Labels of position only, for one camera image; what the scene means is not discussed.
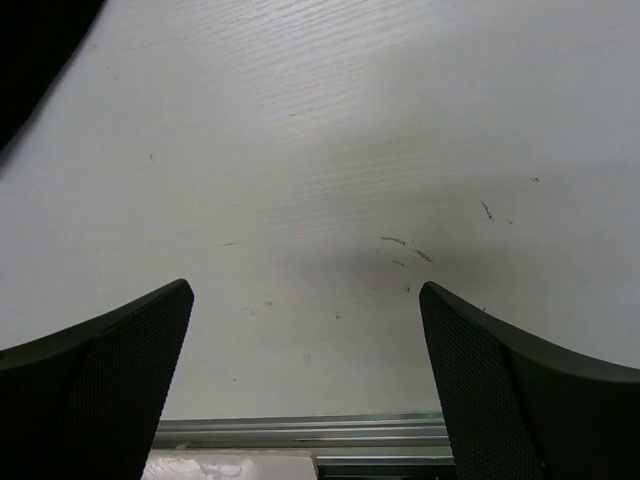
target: black object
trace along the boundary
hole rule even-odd
[[[18,132],[100,11],[103,0],[0,2],[0,150]]]
[[[458,478],[639,479],[640,371],[420,293]]]
[[[177,280],[0,352],[2,478],[138,480],[192,304]]]

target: dirt speck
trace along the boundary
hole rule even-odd
[[[426,253],[424,253],[423,251],[418,250],[416,248],[414,248],[413,251],[417,253],[420,256],[420,258],[422,258],[425,262],[429,262],[429,263],[433,262],[433,258],[427,255]]]
[[[487,218],[489,220],[493,220],[493,213],[491,213],[491,211],[489,210],[489,207],[487,207],[487,204],[484,203],[482,200],[480,200],[480,203],[482,204],[482,206],[484,207],[484,211],[487,214]]]
[[[384,240],[385,242],[399,243],[402,246],[405,246],[407,244],[407,242],[405,242],[404,240],[395,237],[380,237],[380,240]]]

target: black mesh grille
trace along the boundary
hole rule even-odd
[[[544,478],[498,342],[429,285],[420,305],[458,478]]]
[[[140,478],[192,301],[184,282],[91,341],[46,434],[39,472],[47,478]]]

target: wood grain texture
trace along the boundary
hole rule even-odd
[[[165,418],[437,409],[417,303],[435,280],[640,366],[639,19],[110,0],[3,153],[0,348],[183,276]]]

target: metal rail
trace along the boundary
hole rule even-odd
[[[153,448],[305,450],[323,478],[453,478],[440,413],[162,421]]]

